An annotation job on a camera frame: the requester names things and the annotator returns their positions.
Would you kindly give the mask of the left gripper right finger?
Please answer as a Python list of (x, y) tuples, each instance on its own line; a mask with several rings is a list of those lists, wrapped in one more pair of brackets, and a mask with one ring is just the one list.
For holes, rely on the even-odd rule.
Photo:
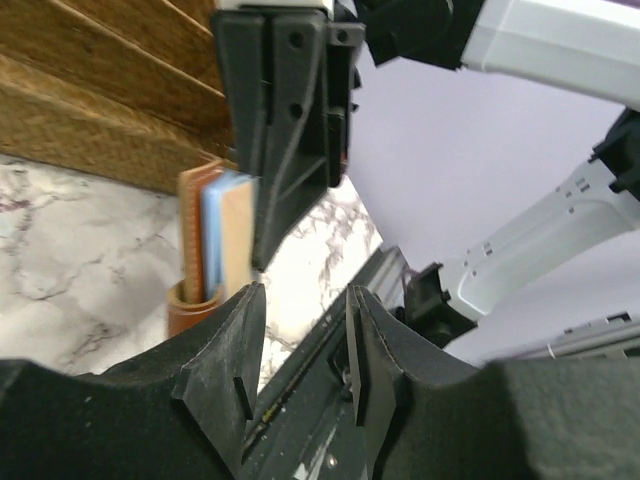
[(635, 359), (508, 360), (482, 368), (347, 292), (356, 424), (372, 479), (635, 479)]

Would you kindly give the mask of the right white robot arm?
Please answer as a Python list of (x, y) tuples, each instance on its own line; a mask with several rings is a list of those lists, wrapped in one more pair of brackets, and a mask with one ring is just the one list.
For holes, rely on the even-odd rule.
[[(259, 181), (252, 262), (268, 268), (285, 236), (326, 190), (349, 154), (356, 58), (433, 68), (435, 109), (423, 123), (445, 163), (427, 183), (426, 212), (452, 188), (487, 181), (511, 193), (549, 175), (554, 188), (460, 254), (411, 280), (410, 328), (448, 347), (469, 336), (515, 292), (588, 250), (639, 227), (639, 5), (635, 1), (224, 1), (211, 18), (239, 169)], [(543, 127), (506, 119), (490, 93), (461, 113), (462, 84), (445, 114), (446, 71), (467, 69), (532, 81), (623, 106), (604, 139), (577, 150), (577, 122), (535, 98)], [(435, 121), (444, 117), (443, 126)]]

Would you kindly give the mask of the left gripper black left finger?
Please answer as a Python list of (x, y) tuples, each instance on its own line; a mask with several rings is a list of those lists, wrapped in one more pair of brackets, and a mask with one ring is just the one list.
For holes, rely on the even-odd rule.
[(100, 375), (3, 361), (2, 477), (238, 478), (265, 325), (265, 289), (252, 283)]

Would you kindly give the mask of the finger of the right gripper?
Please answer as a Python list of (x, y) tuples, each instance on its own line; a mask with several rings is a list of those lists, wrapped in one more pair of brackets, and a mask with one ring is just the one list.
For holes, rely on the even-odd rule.
[(267, 7), (219, 9), (210, 16), (219, 73), (229, 108), (233, 158), (239, 170), (265, 175), (274, 117), (274, 10)]
[(338, 184), (350, 113), (350, 50), (322, 12), (271, 22), (272, 117), (267, 128), (252, 263), (263, 272), (281, 243)]

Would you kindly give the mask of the brown leather card holder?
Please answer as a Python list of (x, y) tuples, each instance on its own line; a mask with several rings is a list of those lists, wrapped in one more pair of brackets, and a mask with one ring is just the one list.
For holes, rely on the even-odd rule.
[[(221, 283), (220, 200), (242, 177), (252, 176), (227, 168), (221, 160), (178, 177), (183, 278), (168, 292), (169, 337), (199, 323), (228, 300)], [(255, 204), (257, 190), (256, 179)]]

